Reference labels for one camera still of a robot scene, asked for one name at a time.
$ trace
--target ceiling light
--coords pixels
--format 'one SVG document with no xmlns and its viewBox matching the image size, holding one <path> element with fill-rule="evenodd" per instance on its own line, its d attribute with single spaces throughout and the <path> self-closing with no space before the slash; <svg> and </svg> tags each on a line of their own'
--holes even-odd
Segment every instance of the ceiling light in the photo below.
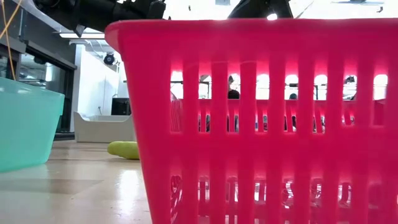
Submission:
<svg viewBox="0 0 398 224">
<path fill-rule="evenodd" d="M 278 15 L 276 13 L 272 13 L 271 15 L 267 16 L 268 20 L 276 20 L 278 19 Z"/>
<path fill-rule="evenodd" d="M 79 39 L 79 37 L 74 33 L 60 33 L 62 38 L 67 39 Z M 85 33 L 81 35 L 81 39 L 104 39 L 105 35 L 103 33 Z"/>
</svg>

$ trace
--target pink plastic basket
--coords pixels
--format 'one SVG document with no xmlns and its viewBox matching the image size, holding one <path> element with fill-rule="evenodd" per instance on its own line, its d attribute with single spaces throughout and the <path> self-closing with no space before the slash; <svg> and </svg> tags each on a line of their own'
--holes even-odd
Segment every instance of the pink plastic basket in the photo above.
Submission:
<svg viewBox="0 0 398 224">
<path fill-rule="evenodd" d="M 153 223 L 398 223 L 397 38 L 396 19 L 110 25 Z M 184 91 L 170 102 L 172 70 L 183 72 Z M 231 73 L 241 76 L 239 100 L 227 100 Z M 262 73 L 269 100 L 256 100 Z M 297 101 L 284 100 L 289 74 Z M 328 77 L 326 101 L 313 100 L 318 74 Z M 377 74 L 389 81 L 381 102 Z M 210 100 L 198 100 L 199 75 L 212 77 Z M 358 77 L 355 101 L 342 100 L 345 75 Z M 239 131 L 227 131 L 228 116 L 239 116 Z"/>
</svg>

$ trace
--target person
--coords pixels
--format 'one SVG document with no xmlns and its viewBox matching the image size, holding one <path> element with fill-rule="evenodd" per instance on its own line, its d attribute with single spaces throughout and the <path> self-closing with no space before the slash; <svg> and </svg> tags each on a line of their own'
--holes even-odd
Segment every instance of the person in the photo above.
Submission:
<svg viewBox="0 0 398 224">
<path fill-rule="evenodd" d="M 231 88 L 232 83 L 234 82 L 234 78 L 232 76 L 229 76 L 228 78 L 228 99 L 239 99 L 239 97 L 241 96 L 241 94 L 236 91 L 233 90 Z"/>
<path fill-rule="evenodd" d="M 289 99 L 290 100 L 297 100 L 297 94 L 295 94 L 295 93 L 290 94 Z M 293 130 L 295 131 L 295 129 L 296 129 L 296 116 L 292 116 L 292 126 L 293 126 Z M 286 123 L 286 120 L 285 120 L 285 131 L 286 130 L 287 130 L 287 123 Z"/>
<path fill-rule="evenodd" d="M 233 99 L 233 100 L 238 100 L 241 96 L 241 94 L 233 90 L 231 88 L 232 83 L 234 82 L 234 78 L 232 76 L 228 77 L 228 99 Z M 227 123 L 226 123 L 226 129 L 229 131 L 229 117 L 227 118 Z M 238 118 L 235 118 L 235 132 L 238 132 Z"/>
</svg>

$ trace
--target glossy floor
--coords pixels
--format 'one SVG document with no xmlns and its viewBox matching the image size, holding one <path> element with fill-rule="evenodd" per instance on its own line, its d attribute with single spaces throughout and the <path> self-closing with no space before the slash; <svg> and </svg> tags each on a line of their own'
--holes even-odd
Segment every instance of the glossy floor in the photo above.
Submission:
<svg viewBox="0 0 398 224">
<path fill-rule="evenodd" d="M 55 142 L 41 166 L 0 173 L 0 223 L 151 223 L 139 161 Z"/>
</svg>

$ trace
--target glass wall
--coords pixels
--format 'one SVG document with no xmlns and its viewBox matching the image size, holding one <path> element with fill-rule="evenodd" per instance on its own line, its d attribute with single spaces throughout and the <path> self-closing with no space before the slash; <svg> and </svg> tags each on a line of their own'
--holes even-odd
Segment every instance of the glass wall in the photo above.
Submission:
<svg viewBox="0 0 398 224">
<path fill-rule="evenodd" d="M 41 58 L 30 54 L 22 54 L 18 78 L 22 83 L 67 95 L 67 91 L 70 88 L 68 86 L 70 83 L 68 79 L 71 79 L 72 76 L 68 75 L 67 70 L 46 62 Z M 57 132 L 69 130 L 70 104 L 70 100 L 65 97 L 63 115 L 60 118 Z"/>
<path fill-rule="evenodd" d="M 0 77 L 7 77 L 7 63 L 8 58 L 0 56 Z"/>
</svg>

